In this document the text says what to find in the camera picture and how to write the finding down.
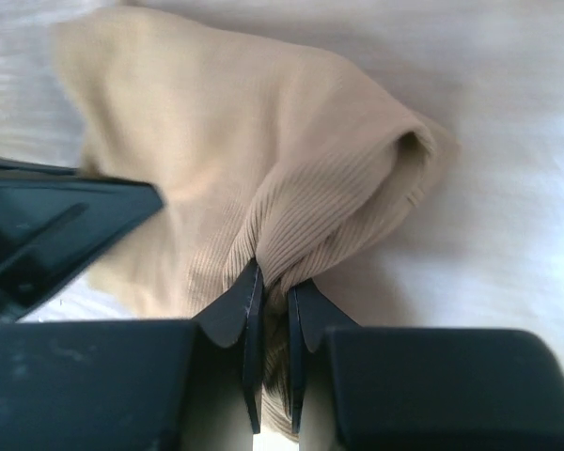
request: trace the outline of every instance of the light wood surface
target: light wood surface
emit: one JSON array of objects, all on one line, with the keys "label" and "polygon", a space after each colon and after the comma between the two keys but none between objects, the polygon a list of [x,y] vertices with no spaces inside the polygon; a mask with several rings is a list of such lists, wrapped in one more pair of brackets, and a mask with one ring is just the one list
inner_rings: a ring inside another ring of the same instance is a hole
[{"label": "light wood surface", "polygon": [[[76,161],[82,124],[47,25],[103,4],[0,0],[0,155]],[[531,330],[564,366],[564,0],[145,4],[336,51],[456,133],[463,154],[436,194],[318,283],[366,324]]]}]

